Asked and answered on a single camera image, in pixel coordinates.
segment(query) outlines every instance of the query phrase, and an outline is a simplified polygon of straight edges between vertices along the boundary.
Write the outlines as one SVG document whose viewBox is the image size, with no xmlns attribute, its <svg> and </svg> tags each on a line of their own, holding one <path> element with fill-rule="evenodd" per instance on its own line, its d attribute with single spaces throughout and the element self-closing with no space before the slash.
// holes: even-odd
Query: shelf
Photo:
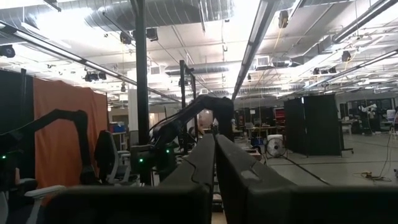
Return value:
<svg viewBox="0 0 398 224">
<path fill-rule="evenodd" d="M 118 135 L 118 134 L 125 134 L 126 132 L 122 132 L 122 133 L 112 133 L 112 135 Z"/>
</svg>

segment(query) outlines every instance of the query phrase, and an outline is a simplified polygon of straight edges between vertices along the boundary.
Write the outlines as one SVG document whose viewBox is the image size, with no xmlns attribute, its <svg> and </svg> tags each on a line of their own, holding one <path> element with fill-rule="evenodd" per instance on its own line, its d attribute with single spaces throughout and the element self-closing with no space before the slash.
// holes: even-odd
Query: ceiling beam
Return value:
<svg viewBox="0 0 398 224">
<path fill-rule="evenodd" d="M 235 100 L 236 96 L 241 89 L 243 80 L 248 74 L 249 67 L 252 64 L 254 56 L 258 51 L 262 40 L 267 32 L 269 24 L 275 15 L 280 0 L 260 0 L 259 7 L 257 9 L 256 17 L 254 18 L 253 26 L 251 29 L 248 45 L 243 55 L 241 69 L 238 73 L 236 80 L 234 93 L 232 94 L 232 100 Z"/>
</svg>

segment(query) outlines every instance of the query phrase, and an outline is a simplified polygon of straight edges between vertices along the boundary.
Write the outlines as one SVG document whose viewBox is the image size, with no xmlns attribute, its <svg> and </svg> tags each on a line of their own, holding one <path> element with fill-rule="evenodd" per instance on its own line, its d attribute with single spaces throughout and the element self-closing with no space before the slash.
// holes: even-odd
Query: fluorescent light fixture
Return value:
<svg viewBox="0 0 398 224">
<path fill-rule="evenodd" d="M 377 57 L 377 58 L 374 58 L 374 59 L 372 59 L 372 60 L 370 60 L 370 61 L 364 62 L 364 63 L 362 63 L 360 66 L 361 66 L 361 67 L 365 67 L 365 66 L 371 65 L 371 64 L 373 64 L 373 63 L 379 62 L 379 61 L 381 61 L 381 60 L 384 60 L 384 59 L 386 59 L 386 58 L 389 58 L 389 57 L 391 57 L 391 56 L 393 56 L 393 55 L 396 55 L 396 54 L 397 54 L 397 51 L 398 51 L 398 50 L 394 50 L 394 51 L 392 51 L 392 52 L 386 53 L 386 54 L 384 54 L 384 55 L 382 55 L 382 56 L 380 56 L 380 57 Z"/>
<path fill-rule="evenodd" d="M 319 82 L 313 83 L 313 84 L 311 84 L 311 85 L 309 85 L 309 86 L 306 86 L 306 87 L 304 87 L 302 90 L 299 90 L 298 92 L 301 92 L 301 91 L 307 90 L 307 89 L 309 89 L 309 88 L 315 87 L 315 86 L 317 86 L 317 85 L 319 85 L 319 84 L 321 84 L 321 83 L 324 83 L 324 82 L 332 82 L 332 81 L 335 81 L 335 80 L 337 80 L 337 79 L 339 79 L 339 78 L 343 78 L 343 77 L 347 76 L 347 75 L 348 75 L 349 73 L 351 73 L 351 72 L 354 72 L 354 71 L 356 71 L 356 70 L 358 70 L 358 69 L 360 69 L 360 68 L 363 68 L 363 67 L 365 67 L 365 66 L 371 65 L 371 64 L 373 64 L 373 63 L 379 62 L 379 61 L 381 61 L 381 60 L 384 60 L 384 59 L 386 59 L 386 58 L 388 58 L 388 57 L 391 57 L 391 56 L 394 56 L 394 55 L 396 55 L 396 54 L 398 54 L 398 49 L 393 50 L 392 52 L 388 52 L 388 53 L 386 53 L 386 54 L 384 54 L 384 55 L 381 55 L 381 56 L 379 56 L 379 57 L 376 57 L 376 58 L 374 58 L 374 59 L 372 59 L 372 60 L 369 60 L 369 61 L 367 61 L 367 62 L 364 62 L 364 63 L 362 63 L 362 64 L 360 64 L 360 65 L 357 65 L 357 66 L 355 66 L 355 67 L 352 67 L 352 68 L 350 68 L 350 69 L 347 69 L 347 70 L 345 70 L 345 71 L 343 71 L 343 72 L 340 72 L 339 74 L 333 75 L 333 76 L 330 77 L 330 78 L 326 78 L 326 79 L 324 79 L 324 80 L 322 80 L 322 81 L 319 81 Z"/>
<path fill-rule="evenodd" d="M 87 67 L 96 69 L 96 70 L 98 70 L 100 72 L 104 72 L 105 74 L 110 75 L 110 76 L 112 76 L 114 78 L 120 79 L 122 81 L 125 81 L 125 82 L 133 84 L 133 85 L 137 85 L 137 82 L 125 77 L 122 74 L 110 71 L 107 68 L 103 68 L 103 67 L 101 67 L 101 66 L 99 66 L 99 65 L 97 65 L 97 64 L 95 64 L 93 62 L 87 61 L 86 59 L 83 59 L 83 58 L 81 58 L 81 57 L 79 57 L 77 55 L 74 55 L 74 54 L 72 54 L 70 52 L 67 52 L 66 50 L 63 50 L 63 49 L 61 49 L 60 47 L 58 47 L 58 46 L 56 46 L 54 44 L 51 44 L 51 43 L 49 43 L 49 42 L 47 42 L 45 40 L 42 40 L 41 38 L 39 38 L 39 37 L 37 37 L 35 35 L 32 35 L 32 34 L 29 34 L 29 33 L 25 32 L 25 31 L 22 31 L 22 30 L 20 30 L 20 29 L 18 29 L 16 27 L 10 26 L 10 25 L 2 22 L 2 21 L 0 21 L 0 25 L 1 24 L 4 25 L 4 27 L 3 27 L 3 29 L 0 29 L 0 32 L 6 33 L 6 34 L 9 34 L 9 35 L 14 35 L 14 36 L 20 38 L 21 40 L 24 40 L 24 41 L 26 41 L 26 42 L 28 42 L 30 44 L 33 44 L 36 47 L 40 47 L 40 48 L 42 48 L 44 50 L 47 50 L 47 51 L 49 51 L 49 52 L 51 52 L 51 53 L 53 53 L 55 55 L 58 55 L 58 56 L 61 56 L 61 57 L 65 57 L 65 58 L 73 60 L 73 61 L 75 61 L 75 62 L 77 62 L 77 63 L 79 63 L 81 65 L 86 65 Z M 176 100 L 176 99 L 174 99 L 172 97 L 169 97 L 166 94 L 161 93 L 161 92 L 159 92 L 157 90 L 154 90 L 152 88 L 148 87 L 148 91 L 153 92 L 155 94 L 158 94 L 158 95 L 160 95 L 160 96 L 162 96 L 162 97 L 164 97 L 166 99 L 170 99 L 170 100 L 178 102 L 178 100 Z"/>
<path fill-rule="evenodd" d="M 57 54 L 57 55 L 61 55 L 63 57 L 75 60 L 75 61 L 79 61 L 82 60 L 81 57 L 78 57 L 70 52 L 67 52 L 66 50 L 63 50 L 55 45 L 52 45 L 44 40 L 41 40 L 40 38 L 37 37 L 32 37 L 29 34 L 26 34 L 25 32 L 21 32 L 21 31 L 16 31 L 14 33 L 16 36 L 20 37 L 22 40 L 34 44 L 38 47 L 42 47 L 45 50 L 48 50 L 51 53 Z"/>
<path fill-rule="evenodd" d="M 64 41 L 57 40 L 56 38 L 52 37 L 51 35 L 44 34 L 41 30 L 39 30 L 39 29 L 37 29 L 35 27 L 32 27 L 31 25 L 27 24 L 26 22 L 21 22 L 21 26 L 23 28 L 27 29 L 27 30 L 30 30 L 30 31 L 34 32 L 35 34 L 39 34 L 39 35 L 41 35 L 41 36 L 43 36 L 43 37 L 45 37 L 45 38 L 47 38 L 49 40 L 52 40 L 52 41 L 56 42 L 57 44 L 59 44 L 61 46 L 64 46 L 64 47 L 66 47 L 68 49 L 71 48 L 71 46 L 69 44 L 65 43 Z"/>
<path fill-rule="evenodd" d="M 380 15 L 391 6 L 397 3 L 396 0 L 379 0 L 373 4 L 365 13 L 359 16 L 355 21 L 347 25 L 341 32 L 333 36 L 333 42 L 341 43 L 345 38 L 353 34 L 356 30 L 367 24 L 369 21 Z"/>
</svg>

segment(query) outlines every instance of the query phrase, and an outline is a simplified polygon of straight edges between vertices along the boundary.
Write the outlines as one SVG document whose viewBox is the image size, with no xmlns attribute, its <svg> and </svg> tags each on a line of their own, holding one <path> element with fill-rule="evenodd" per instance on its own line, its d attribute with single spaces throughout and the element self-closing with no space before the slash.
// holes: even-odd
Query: black office chair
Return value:
<svg viewBox="0 0 398 224">
<path fill-rule="evenodd" d="M 112 133 L 102 130 L 95 146 L 94 158 L 99 168 L 99 179 L 103 184 L 121 184 L 129 180 L 130 165 L 122 165 L 119 155 L 129 155 L 128 151 L 118 151 Z"/>
</svg>

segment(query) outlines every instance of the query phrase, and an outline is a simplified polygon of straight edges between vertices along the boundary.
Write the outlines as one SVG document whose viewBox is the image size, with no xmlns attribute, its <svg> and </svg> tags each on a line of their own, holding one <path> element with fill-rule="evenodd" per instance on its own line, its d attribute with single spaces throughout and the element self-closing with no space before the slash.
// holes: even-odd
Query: table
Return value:
<svg viewBox="0 0 398 224">
<path fill-rule="evenodd" d="M 348 126 L 348 133 L 349 133 L 349 135 L 352 135 L 351 128 L 353 126 L 353 123 L 354 123 L 354 121 L 341 121 L 341 129 L 345 130 L 345 129 L 343 129 L 343 127 Z"/>
<path fill-rule="evenodd" d="M 266 127 L 260 127 L 260 128 L 258 128 L 258 127 L 254 127 L 254 128 L 250 128 L 250 129 L 248 129 L 248 135 L 249 135 L 249 137 L 251 137 L 251 133 L 253 132 L 253 131 L 265 131 L 266 132 L 266 137 L 268 137 L 268 130 L 270 130 L 270 129 L 276 129 L 277 130 L 277 132 L 278 132 L 278 129 L 284 129 L 285 128 L 285 126 L 266 126 Z"/>
</svg>

